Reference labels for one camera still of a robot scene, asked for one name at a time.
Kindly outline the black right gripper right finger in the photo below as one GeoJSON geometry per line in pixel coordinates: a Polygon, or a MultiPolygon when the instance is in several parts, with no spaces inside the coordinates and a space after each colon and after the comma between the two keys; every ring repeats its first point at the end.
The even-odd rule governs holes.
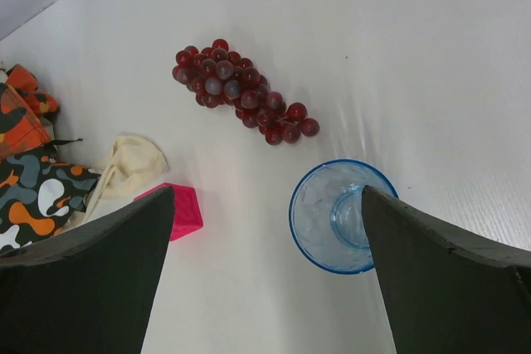
{"type": "Polygon", "coordinates": [[[528,353],[530,253],[366,186],[362,216],[399,353],[528,353]]]}

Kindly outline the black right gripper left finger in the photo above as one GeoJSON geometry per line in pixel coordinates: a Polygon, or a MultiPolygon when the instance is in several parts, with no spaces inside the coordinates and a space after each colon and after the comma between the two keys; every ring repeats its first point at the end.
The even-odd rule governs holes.
{"type": "Polygon", "coordinates": [[[139,353],[168,249],[174,194],[1,258],[3,353],[139,353]]]}

